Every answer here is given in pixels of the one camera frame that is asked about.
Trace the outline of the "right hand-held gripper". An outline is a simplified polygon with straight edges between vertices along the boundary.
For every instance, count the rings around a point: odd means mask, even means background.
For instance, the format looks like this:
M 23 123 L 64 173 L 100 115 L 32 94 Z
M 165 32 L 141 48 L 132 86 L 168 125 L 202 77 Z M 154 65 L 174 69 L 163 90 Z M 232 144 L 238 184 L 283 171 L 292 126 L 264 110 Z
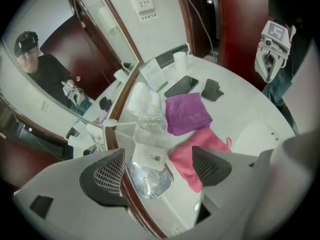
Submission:
M 286 66 L 290 54 L 293 36 L 296 28 L 283 26 L 274 21 L 268 20 L 261 32 L 261 41 L 257 47 L 254 70 L 262 79 L 267 78 L 271 83 L 279 70 Z M 273 52 L 268 54 L 267 69 L 264 61 L 265 51 Z

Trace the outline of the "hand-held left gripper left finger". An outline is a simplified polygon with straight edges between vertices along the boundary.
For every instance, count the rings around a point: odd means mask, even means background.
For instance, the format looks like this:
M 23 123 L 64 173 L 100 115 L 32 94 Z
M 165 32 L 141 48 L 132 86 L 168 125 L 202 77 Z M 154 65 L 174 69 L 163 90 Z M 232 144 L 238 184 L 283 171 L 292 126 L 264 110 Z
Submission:
M 61 161 L 34 176 L 13 202 L 47 240 L 152 240 L 121 196 L 124 172 L 122 148 Z

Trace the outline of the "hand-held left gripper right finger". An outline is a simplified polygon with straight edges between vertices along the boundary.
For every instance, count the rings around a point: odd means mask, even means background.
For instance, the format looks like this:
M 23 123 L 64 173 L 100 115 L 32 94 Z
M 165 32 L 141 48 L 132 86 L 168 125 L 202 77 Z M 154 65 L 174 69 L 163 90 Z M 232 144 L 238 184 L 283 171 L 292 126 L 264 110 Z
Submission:
M 202 185 L 195 228 L 210 240 L 265 240 L 295 214 L 320 165 L 320 133 L 289 138 L 259 155 L 192 148 Z

